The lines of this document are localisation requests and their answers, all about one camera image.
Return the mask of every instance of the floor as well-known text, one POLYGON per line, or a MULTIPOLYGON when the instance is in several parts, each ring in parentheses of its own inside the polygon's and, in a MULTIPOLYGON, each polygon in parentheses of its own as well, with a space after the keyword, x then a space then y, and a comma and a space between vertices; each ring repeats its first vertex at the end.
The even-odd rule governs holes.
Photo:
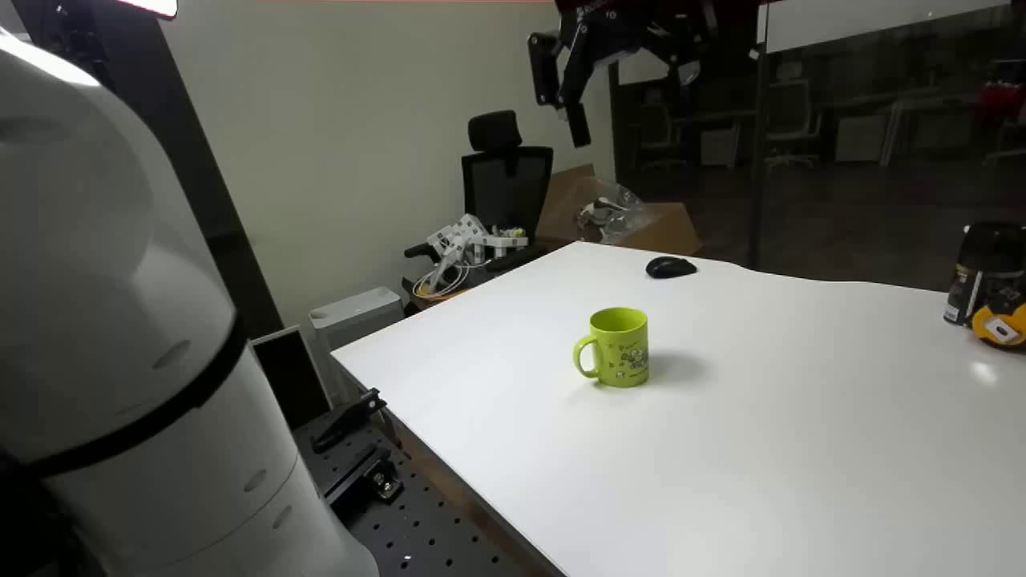
MULTIPOLYGON (((746 263, 746 169, 647 169, 636 190, 688 201, 701 256, 746 263)), ((1026 167, 783 167, 767 184, 759 268, 945 288, 962 225, 986 217, 1026 221, 1026 167)))

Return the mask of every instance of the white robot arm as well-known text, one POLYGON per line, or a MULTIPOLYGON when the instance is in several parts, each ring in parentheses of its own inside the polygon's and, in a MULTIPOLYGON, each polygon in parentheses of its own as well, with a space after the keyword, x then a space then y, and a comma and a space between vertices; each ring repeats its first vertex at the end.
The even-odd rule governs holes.
POLYGON ((153 136, 0 29, 0 444, 113 577, 371 577, 153 136))

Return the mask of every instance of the white table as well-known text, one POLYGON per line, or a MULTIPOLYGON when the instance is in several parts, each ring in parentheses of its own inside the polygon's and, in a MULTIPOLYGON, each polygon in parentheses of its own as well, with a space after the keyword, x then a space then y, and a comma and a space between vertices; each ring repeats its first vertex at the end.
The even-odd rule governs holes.
POLYGON ((1024 577, 1026 356, 942 294, 575 243, 338 358, 565 574, 1024 577), (652 381, 586 385, 606 304, 652 381))

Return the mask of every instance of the office chair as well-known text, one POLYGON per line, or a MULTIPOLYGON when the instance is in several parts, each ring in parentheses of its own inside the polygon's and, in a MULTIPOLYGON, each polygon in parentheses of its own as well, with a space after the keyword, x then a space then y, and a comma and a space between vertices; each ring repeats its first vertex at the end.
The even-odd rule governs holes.
POLYGON ((825 120, 813 109, 813 83, 790 79, 767 90, 767 169, 801 165, 815 167, 819 153, 813 151, 822 137, 825 120))
POLYGON ((468 131, 476 153, 461 157, 466 210, 483 229, 524 229, 536 240, 552 147, 524 147, 513 111, 479 114, 468 131))

